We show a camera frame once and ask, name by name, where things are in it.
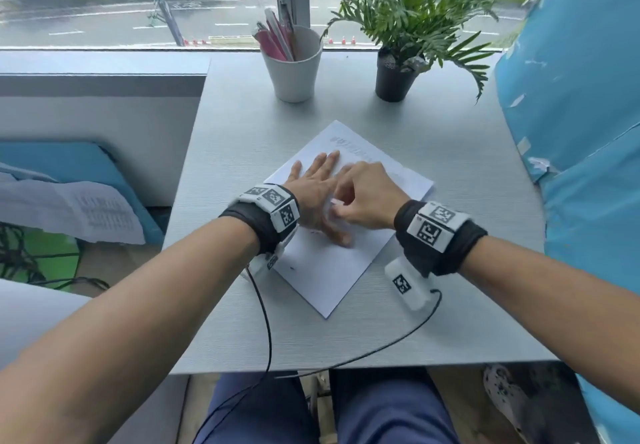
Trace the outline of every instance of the desk surface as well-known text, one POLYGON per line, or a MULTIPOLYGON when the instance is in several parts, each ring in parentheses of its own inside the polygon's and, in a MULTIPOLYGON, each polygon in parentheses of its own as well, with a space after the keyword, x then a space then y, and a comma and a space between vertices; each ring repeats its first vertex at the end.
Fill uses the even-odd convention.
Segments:
MULTIPOLYGON (((278 101, 259 53, 212 58, 166 235, 168 246, 215 218, 338 119, 435 181, 430 197, 472 214, 489 233, 542 251, 544 219, 498 105, 495 83, 475 103, 471 76, 453 65, 419 76, 400 104, 380 101, 372 52, 324 52, 316 96, 278 101)), ((273 334, 272 369, 313 369, 383 345, 417 326, 385 279, 395 238, 322 318, 280 276, 258 281, 273 334)), ((458 275, 437 278, 443 300, 417 333, 356 366, 554 359, 505 311, 458 275)), ((268 343, 253 287, 238 278, 172 373, 262 370, 268 343)))

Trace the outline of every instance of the hand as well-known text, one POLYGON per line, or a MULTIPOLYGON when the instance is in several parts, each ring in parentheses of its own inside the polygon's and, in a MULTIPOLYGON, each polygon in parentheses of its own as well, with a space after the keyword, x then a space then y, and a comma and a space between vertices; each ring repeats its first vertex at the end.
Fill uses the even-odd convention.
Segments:
POLYGON ((344 205, 332 206, 332 216, 373 230, 394 228, 398 210, 410 200, 382 163, 364 161, 340 176, 333 196, 344 205))
POLYGON ((296 161, 284 188, 291 191, 298 200, 301 226, 312 230, 322 231, 334 243, 347 247, 351 244, 351 236, 329 222, 324 215, 324 204, 335 190, 338 180, 348 172, 350 165, 345 166, 336 176, 331 177, 335 163, 340 157, 340 151, 334 151, 329 156, 320 153, 309 166, 307 172, 300 177, 302 163, 296 161))

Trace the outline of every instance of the fern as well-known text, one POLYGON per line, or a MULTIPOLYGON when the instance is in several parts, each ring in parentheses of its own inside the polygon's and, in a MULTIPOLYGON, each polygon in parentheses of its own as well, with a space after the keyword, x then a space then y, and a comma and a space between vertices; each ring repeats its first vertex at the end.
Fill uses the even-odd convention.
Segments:
POLYGON ((324 34, 338 21, 353 21, 376 45, 388 48, 403 66, 416 56, 426 61, 426 71, 437 61, 451 61, 466 69, 474 77, 479 99, 488 66, 474 62, 493 52, 483 50, 489 44, 468 47, 480 32, 458 42, 464 23, 478 14, 489 15, 498 21, 491 0, 340 0, 340 8, 332 12, 324 34))

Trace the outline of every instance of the blue pants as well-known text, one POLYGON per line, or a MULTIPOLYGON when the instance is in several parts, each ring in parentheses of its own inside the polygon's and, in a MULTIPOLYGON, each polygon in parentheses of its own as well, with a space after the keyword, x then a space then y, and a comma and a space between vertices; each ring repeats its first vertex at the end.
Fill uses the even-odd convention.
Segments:
MULTIPOLYGON (((317 444, 319 430, 300 380, 273 378, 287 374, 291 372, 269 374, 204 441, 236 402, 232 399, 199 433, 196 444, 317 444)), ((222 375, 209 412, 261 375, 222 375)), ((340 444, 459 444, 426 369, 332 370, 329 378, 340 444)))

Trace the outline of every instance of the potted plant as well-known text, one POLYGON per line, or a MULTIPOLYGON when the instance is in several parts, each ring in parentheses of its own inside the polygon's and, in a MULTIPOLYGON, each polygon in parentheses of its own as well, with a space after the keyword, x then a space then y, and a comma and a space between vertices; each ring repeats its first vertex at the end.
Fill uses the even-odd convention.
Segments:
POLYGON ((324 35, 338 21, 354 21, 376 45, 376 94, 388 102, 402 101, 413 81, 435 62, 452 61, 473 75, 482 94, 487 65, 472 63, 493 52, 489 44, 469 47, 480 31, 458 42, 464 23, 479 13, 498 20, 491 0, 340 0, 324 35))

